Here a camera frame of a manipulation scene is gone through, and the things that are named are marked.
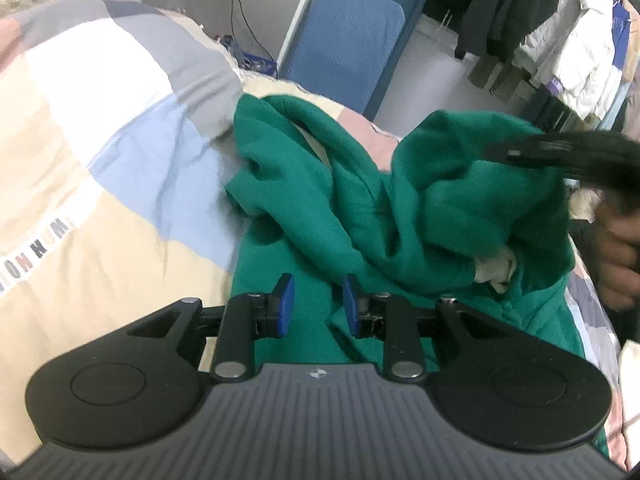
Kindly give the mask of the person's right hand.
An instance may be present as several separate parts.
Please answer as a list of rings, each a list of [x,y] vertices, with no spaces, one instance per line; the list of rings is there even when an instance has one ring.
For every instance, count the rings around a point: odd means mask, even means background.
[[[601,300],[615,311],[639,301],[639,213],[623,214],[605,197],[596,209],[598,289]]]

